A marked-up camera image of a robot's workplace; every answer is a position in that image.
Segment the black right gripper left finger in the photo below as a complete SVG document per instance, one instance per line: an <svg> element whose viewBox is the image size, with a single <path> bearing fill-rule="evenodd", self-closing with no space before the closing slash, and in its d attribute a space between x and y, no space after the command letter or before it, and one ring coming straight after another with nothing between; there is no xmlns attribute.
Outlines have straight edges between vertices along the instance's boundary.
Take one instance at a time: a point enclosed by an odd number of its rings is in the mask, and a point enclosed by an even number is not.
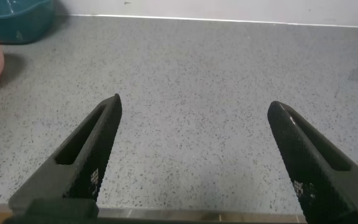
<svg viewBox="0 0 358 224"><path fill-rule="evenodd" d="M121 116L118 94L100 102L10 197L9 208L24 213L37 199L97 201Z"/></svg>

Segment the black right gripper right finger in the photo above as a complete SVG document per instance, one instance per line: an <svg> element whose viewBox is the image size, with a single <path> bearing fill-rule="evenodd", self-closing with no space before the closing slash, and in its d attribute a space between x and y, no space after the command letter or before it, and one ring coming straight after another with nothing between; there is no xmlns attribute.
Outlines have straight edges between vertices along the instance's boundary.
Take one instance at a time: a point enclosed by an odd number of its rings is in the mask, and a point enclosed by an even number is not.
<svg viewBox="0 0 358 224"><path fill-rule="evenodd" d="M290 106L268 122L308 223L358 223L358 165Z"/></svg>

